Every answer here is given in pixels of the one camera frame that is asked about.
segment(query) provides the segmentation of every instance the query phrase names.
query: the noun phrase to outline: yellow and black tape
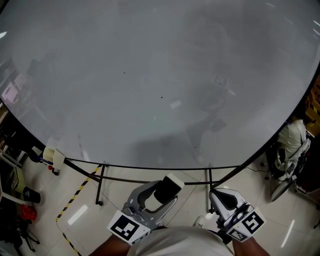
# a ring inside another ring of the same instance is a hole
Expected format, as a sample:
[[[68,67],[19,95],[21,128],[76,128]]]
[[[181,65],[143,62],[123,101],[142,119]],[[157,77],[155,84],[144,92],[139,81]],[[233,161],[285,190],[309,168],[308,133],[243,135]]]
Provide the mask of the yellow and black tape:
[[[91,174],[95,174],[100,167],[102,166],[102,164],[99,164],[97,166],[97,168],[91,173]],[[84,186],[88,183],[88,181],[90,181],[90,178],[88,177],[82,184],[81,186],[78,188],[78,190],[75,192],[75,194],[73,195],[73,197],[69,200],[69,202],[67,203],[67,205],[63,208],[63,210],[60,212],[60,214],[55,218],[56,224],[58,225],[58,220],[61,218],[61,216],[65,213],[65,211],[68,209],[68,207],[70,206],[70,204],[76,199],[77,195],[79,195],[80,191],[84,188]],[[67,241],[67,243],[72,247],[72,249],[75,251],[76,254],[78,254],[79,256],[82,256],[74,247],[74,245],[69,241],[69,239],[67,238],[66,234],[63,233],[63,237],[65,238],[65,240]]]
[[[316,112],[320,116],[320,111],[317,109],[314,105],[310,104],[310,107],[313,109],[314,112]]]
[[[78,252],[78,251],[76,250],[76,248],[74,247],[74,245],[73,245],[73,244],[69,241],[69,239],[66,237],[65,233],[62,233],[62,234],[63,234],[65,240],[67,241],[67,243],[68,243],[68,244],[72,247],[72,249],[75,251],[75,253],[78,254],[79,256],[82,256],[82,255],[80,254],[80,252]]]
[[[98,167],[91,173],[91,174],[95,174],[101,167],[102,165],[98,165]],[[77,195],[79,195],[80,191],[84,188],[84,186],[88,183],[88,181],[90,181],[90,178],[87,178],[82,184],[81,186],[78,188],[78,190],[75,192],[75,194],[73,195],[73,197],[69,200],[69,202],[67,203],[67,205],[63,208],[63,210],[60,212],[60,214],[55,218],[55,221],[57,222],[59,218],[61,218],[61,216],[65,213],[65,211],[68,209],[68,207],[70,206],[70,204],[76,199]]]

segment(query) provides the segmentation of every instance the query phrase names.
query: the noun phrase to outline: wire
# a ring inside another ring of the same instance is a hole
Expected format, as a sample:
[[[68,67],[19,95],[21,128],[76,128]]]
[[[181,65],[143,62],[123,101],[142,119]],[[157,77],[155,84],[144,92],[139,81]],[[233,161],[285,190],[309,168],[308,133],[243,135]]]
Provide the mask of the wire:
[[[254,169],[251,169],[251,168],[249,168],[249,167],[246,167],[246,168],[244,168],[244,169],[250,169],[251,171],[254,171],[254,172],[263,172],[263,173],[269,172],[268,170],[254,170]]]
[[[251,168],[249,168],[249,167],[246,167],[245,169],[250,169],[250,170],[252,170],[252,171],[254,171],[254,172],[263,172],[263,173],[267,173],[267,172],[269,172],[268,170],[254,170],[254,169],[251,169]],[[288,181],[288,180],[290,180],[291,178],[286,178],[285,180],[280,180],[280,179],[278,179],[278,178],[276,178],[276,177],[274,177],[273,176],[273,178],[275,179],[275,180],[277,180],[278,182],[286,182],[286,181]]]

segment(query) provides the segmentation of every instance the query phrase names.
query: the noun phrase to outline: white round table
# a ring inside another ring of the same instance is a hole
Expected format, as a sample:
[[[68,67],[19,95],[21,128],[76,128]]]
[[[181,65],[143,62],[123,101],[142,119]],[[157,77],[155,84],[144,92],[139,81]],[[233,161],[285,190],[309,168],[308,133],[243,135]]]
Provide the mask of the white round table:
[[[67,158],[241,165],[290,116],[320,61],[316,0],[10,0],[0,98]]]

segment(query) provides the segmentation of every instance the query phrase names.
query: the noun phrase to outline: black object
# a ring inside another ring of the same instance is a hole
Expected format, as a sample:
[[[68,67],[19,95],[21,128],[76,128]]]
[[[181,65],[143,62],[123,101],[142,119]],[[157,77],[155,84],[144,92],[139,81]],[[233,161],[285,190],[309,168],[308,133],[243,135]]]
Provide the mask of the black object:
[[[212,182],[212,171],[211,169],[209,169],[209,181]],[[211,214],[214,214],[215,210],[214,210],[214,206],[212,205],[212,203],[210,202],[210,211]]]
[[[253,234],[265,222],[255,213],[251,213],[248,217],[242,220],[242,224],[251,234]]]
[[[238,201],[233,194],[223,193],[215,189],[211,189],[210,192],[215,194],[227,210],[232,211],[237,208]]]
[[[35,146],[41,151],[45,150],[45,146],[35,138],[25,127],[23,127],[13,116],[9,117],[10,125],[3,128],[4,134],[10,134],[15,131],[13,135],[9,135],[5,139],[5,144],[10,148],[21,150],[27,153],[29,158],[36,163],[40,162],[40,159],[32,147]]]
[[[20,218],[19,216],[16,217],[16,224],[17,224],[17,231],[19,233],[19,235],[24,238],[26,244],[28,245],[29,249],[33,252],[35,252],[36,250],[31,246],[31,244],[29,243],[29,239],[33,242],[35,242],[37,245],[40,244],[39,240],[35,237],[32,238],[29,234],[28,234],[28,225],[31,224],[31,220],[24,220],[22,218]]]
[[[51,172],[52,172],[55,176],[59,176],[59,170],[56,170],[55,168],[52,168]]]
[[[105,167],[106,167],[105,165],[102,166],[102,170],[101,170],[101,173],[100,173],[99,184],[98,184],[98,191],[96,192],[96,198],[95,198],[95,204],[96,205],[100,205],[100,206],[104,205],[104,203],[102,201],[99,201],[99,196],[100,196],[101,185],[102,185],[102,182],[103,182],[103,179],[101,177],[105,173]]]
[[[165,204],[172,200],[180,190],[180,186],[165,176],[164,179],[156,185],[153,195],[161,204]]]
[[[40,203],[41,196],[38,192],[28,188],[27,186],[23,189],[23,199],[25,201],[33,202],[33,203]]]

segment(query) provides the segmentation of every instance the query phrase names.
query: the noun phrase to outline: tile floor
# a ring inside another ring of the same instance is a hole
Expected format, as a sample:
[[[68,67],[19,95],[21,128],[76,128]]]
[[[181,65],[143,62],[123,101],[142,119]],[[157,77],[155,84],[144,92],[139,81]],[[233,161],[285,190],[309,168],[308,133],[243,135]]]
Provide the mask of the tile floor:
[[[96,168],[94,164],[75,164],[87,172]],[[254,163],[250,167],[255,170],[261,169]],[[86,177],[68,166],[60,171],[59,176],[54,176],[45,165],[29,159],[24,163],[23,171],[27,186],[41,194],[41,203],[35,205],[38,212],[37,220],[30,226],[30,231],[38,237],[41,244],[34,245],[36,252],[33,253],[24,242],[20,248],[23,255],[75,255],[58,229],[55,219]],[[230,171],[231,169],[213,170],[213,179],[218,180]],[[184,182],[208,180],[208,174],[201,170],[171,172]],[[161,180],[168,173],[169,171],[115,167],[105,172],[111,177],[146,181]],[[313,229],[320,218],[320,211],[316,210],[314,203],[294,191],[287,191],[271,203],[270,182],[264,180],[264,175],[262,172],[245,169],[221,187],[238,190],[246,200],[262,211],[267,223],[254,237],[270,255],[320,255],[320,228]],[[90,254],[111,235],[107,230],[109,221],[117,209],[122,209],[130,192],[139,184],[106,180],[100,193],[103,206],[95,205],[97,186],[95,181],[88,182],[58,221],[59,228],[83,256]],[[178,195],[178,202],[163,218],[163,224],[168,227],[191,226],[199,215],[205,215],[207,228],[217,230],[217,216],[207,214],[208,191],[209,188],[204,185],[185,186]],[[151,210],[157,207],[152,199],[148,200],[146,205]]]

